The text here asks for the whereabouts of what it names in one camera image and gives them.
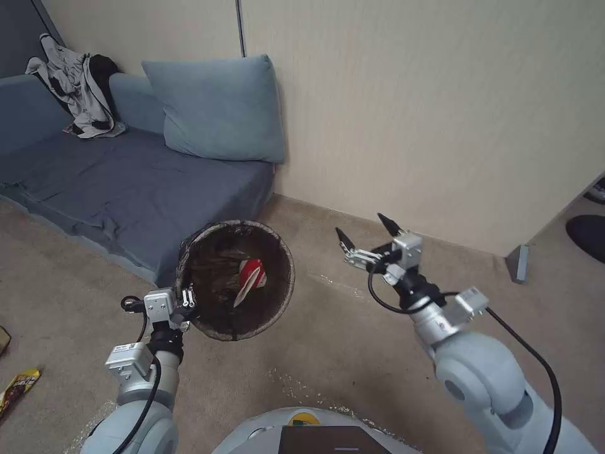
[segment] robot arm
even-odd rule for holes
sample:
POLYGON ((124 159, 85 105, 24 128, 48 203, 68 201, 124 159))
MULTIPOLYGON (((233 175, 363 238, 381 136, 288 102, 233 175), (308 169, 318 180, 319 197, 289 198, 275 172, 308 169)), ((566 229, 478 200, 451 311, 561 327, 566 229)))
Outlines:
POLYGON ((475 287, 460 293, 442 293, 420 273, 422 238, 402 230, 378 214, 393 241, 372 251, 354 247, 337 228, 345 261, 369 272, 368 288, 383 307, 407 314, 417 339, 435 364, 435 377, 464 407, 466 415, 483 434, 490 453, 596 454, 584 435, 560 413, 560 394, 548 363, 488 307, 489 301, 475 287), (400 296, 399 307, 380 300, 373 288, 374 274, 381 274, 400 296), (446 301, 446 296, 454 296, 446 301), (547 369, 555 410, 549 408, 527 383, 512 353, 491 337, 464 331, 484 311, 489 312, 547 369))
POLYGON ((183 359, 183 331, 195 315, 195 300, 191 292, 183 292, 177 305, 171 289, 160 289, 142 301, 123 301, 122 307, 145 313, 145 321, 153 326, 151 340, 115 346, 105 361, 120 383, 118 408, 93 430, 82 453, 174 453, 178 433, 172 410, 183 359))

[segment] sofa seat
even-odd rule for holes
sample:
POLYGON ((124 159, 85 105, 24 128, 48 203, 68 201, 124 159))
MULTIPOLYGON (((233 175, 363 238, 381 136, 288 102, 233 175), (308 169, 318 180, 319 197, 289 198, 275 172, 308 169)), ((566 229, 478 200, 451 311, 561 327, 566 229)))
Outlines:
POLYGON ((68 235, 172 286, 180 242, 210 222, 255 219, 271 193, 273 165, 217 161, 168 149, 131 128, 84 141, 63 132, 0 155, 0 194, 68 235))

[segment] sofa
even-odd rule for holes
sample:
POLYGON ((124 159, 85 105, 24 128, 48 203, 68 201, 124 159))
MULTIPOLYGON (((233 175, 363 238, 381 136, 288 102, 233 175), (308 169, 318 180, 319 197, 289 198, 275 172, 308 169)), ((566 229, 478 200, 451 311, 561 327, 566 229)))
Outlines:
POLYGON ((36 77, 0 79, 0 197, 172 286, 181 241, 207 223, 256 218, 272 193, 274 164, 173 151, 146 77, 114 74, 110 89, 128 131, 82 140, 62 131, 72 118, 36 77))

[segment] blue pillow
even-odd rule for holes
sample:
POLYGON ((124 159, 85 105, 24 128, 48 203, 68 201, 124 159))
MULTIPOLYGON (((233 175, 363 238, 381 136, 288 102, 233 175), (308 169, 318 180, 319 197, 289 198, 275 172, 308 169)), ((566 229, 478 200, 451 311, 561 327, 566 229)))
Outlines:
POLYGON ((142 62, 163 104, 166 145, 230 161, 284 162, 275 71, 266 55, 200 62, 142 62))

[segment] snack wrapper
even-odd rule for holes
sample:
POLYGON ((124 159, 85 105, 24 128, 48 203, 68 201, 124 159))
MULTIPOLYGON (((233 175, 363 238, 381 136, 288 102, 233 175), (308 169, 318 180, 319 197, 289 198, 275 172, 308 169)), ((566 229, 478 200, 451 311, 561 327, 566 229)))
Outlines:
POLYGON ((13 378, 10 385, 0 394, 0 421, 39 378, 40 371, 37 369, 27 369, 13 378))

